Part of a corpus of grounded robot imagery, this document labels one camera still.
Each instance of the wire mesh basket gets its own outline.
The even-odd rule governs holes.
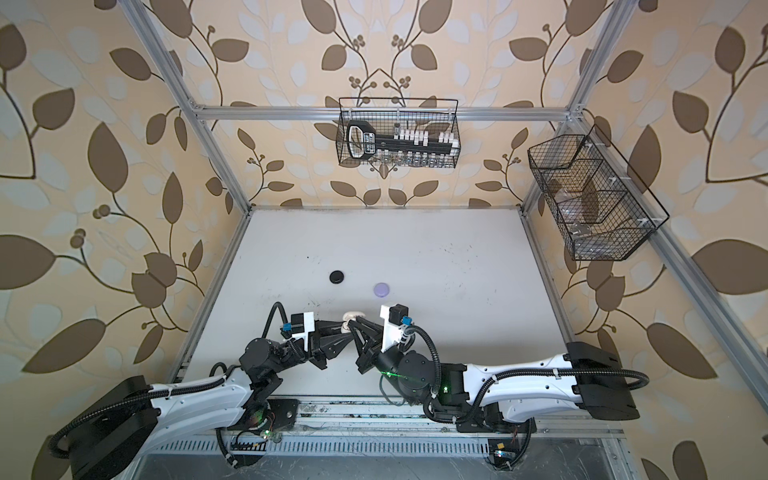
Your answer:
[[[593,127],[587,135],[560,135],[528,149],[531,172],[574,260],[626,260],[669,219],[621,152],[631,174],[618,174],[606,161],[604,138]],[[625,182],[639,182],[637,189],[663,213],[647,211]]]
[[[446,98],[340,98],[339,164],[455,168],[457,108],[458,100]]]

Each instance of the white board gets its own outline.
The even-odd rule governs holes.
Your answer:
[[[344,272],[341,284],[329,281],[334,270]],[[385,299],[373,294],[378,282],[389,284]],[[383,303],[401,303],[442,362],[503,365],[564,352],[516,210],[255,211],[185,379],[236,363],[278,300],[288,316],[341,320],[359,310],[377,322]],[[279,325],[276,314],[268,337],[282,342]],[[414,348],[429,357],[420,339]],[[350,343],[326,370],[306,363],[281,372],[275,394],[380,396],[380,374],[360,375],[356,358]]]

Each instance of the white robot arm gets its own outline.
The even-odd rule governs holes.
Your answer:
[[[283,317],[284,343],[265,338],[276,309]],[[222,453],[236,466],[218,429],[248,429],[268,437],[279,427],[267,402],[282,382],[277,373],[307,361],[325,369],[327,360],[352,341],[361,373],[375,366],[406,402],[421,403],[427,418],[455,424],[460,432],[511,432],[523,422],[530,432],[532,417],[575,409],[598,419],[639,416],[630,390],[647,384],[647,377],[621,369],[610,353],[586,343],[569,343],[568,353],[538,362],[446,364],[429,335],[408,317],[407,307],[383,306],[382,318],[383,325],[359,315],[324,322],[300,313],[288,321],[276,303],[264,334],[248,344],[239,365],[218,363],[208,379],[172,385],[148,386],[142,376],[126,379],[53,435],[49,450],[69,458],[74,480],[113,478],[160,445],[216,429]],[[431,359],[410,350],[415,335],[425,340]],[[220,366],[226,371],[214,376]],[[628,385],[624,377],[638,380]],[[68,450],[60,446],[64,438]]]

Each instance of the wall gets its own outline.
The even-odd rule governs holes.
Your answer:
[[[641,1],[586,109],[763,348],[766,10]],[[640,419],[624,423],[645,476],[762,478],[768,417],[652,247],[575,263],[543,203],[531,218],[577,338],[650,376],[634,393]]]
[[[463,122],[457,168],[341,167],[335,124],[286,123],[291,130],[266,121],[219,121],[214,131],[259,207],[521,204],[533,181],[525,151],[551,137],[547,122]]]
[[[337,107],[349,96],[361,104],[368,96],[398,104],[436,96],[461,106],[564,107],[610,8],[605,0],[571,7],[560,0],[145,5],[198,103],[276,107]],[[210,126],[251,201],[286,207],[520,203],[531,181],[521,152],[554,131],[546,122],[462,124],[459,169],[440,171],[340,167],[330,122]]]
[[[638,155],[635,167],[670,211],[672,231],[764,352],[767,15],[768,4],[746,0],[659,2],[653,12],[637,12],[587,113],[611,130],[627,157],[653,152]],[[628,62],[626,51],[637,52],[639,64]]]
[[[128,376],[164,379],[240,219],[112,4],[0,2],[6,478],[59,478],[46,435]]]

